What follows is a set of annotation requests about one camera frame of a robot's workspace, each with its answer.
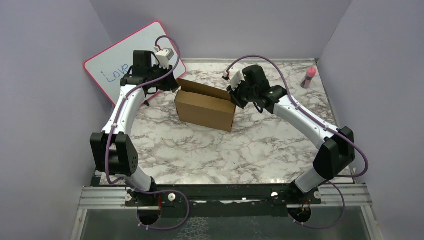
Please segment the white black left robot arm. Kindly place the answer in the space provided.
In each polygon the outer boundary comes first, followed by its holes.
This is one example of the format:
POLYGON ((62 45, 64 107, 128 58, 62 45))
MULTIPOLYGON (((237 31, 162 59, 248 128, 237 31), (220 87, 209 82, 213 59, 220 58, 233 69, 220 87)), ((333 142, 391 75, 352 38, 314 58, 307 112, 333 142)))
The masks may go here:
POLYGON ((131 130, 141 104, 150 89, 174 91, 179 85, 170 61, 176 57, 170 48, 155 51, 135 50, 133 65, 120 80, 120 94, 112 115, 101 130, 90 137, 96 169, 105 173, 110 185, 124 181, 139 190, 144 205, 157 200, 154 179, 139 167, 139 154, 131 140, 131 130))

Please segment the brown cardboard box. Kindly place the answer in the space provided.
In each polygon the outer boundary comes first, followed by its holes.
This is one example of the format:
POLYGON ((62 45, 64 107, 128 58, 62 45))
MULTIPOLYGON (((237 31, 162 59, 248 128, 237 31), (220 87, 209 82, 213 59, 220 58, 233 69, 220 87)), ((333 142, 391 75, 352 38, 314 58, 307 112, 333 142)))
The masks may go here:
POLYGON ((179 78, 180 90, 175 96, 179 120, 198 126, 231 132, 236 105, 222 89, 179 78))

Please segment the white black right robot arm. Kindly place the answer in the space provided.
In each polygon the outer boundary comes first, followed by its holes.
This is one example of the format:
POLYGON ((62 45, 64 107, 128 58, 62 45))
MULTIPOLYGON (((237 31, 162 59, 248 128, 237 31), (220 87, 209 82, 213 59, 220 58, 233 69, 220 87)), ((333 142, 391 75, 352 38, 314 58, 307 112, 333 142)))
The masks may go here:
POLYGON ((291 124, 318 149, 312 166, 290 183, 288 196, 292 202, 302 203, 312 189, 334 179, 355 159, 351 145, 354 133, 350 128, 325 122, 281 85, 270 86, 261 66, 251 65, 243 70, 231 67, 222 78, 229 82, 226 90, 237 107, 244 109, 253 103, 260 113, 268 111, 291 124))

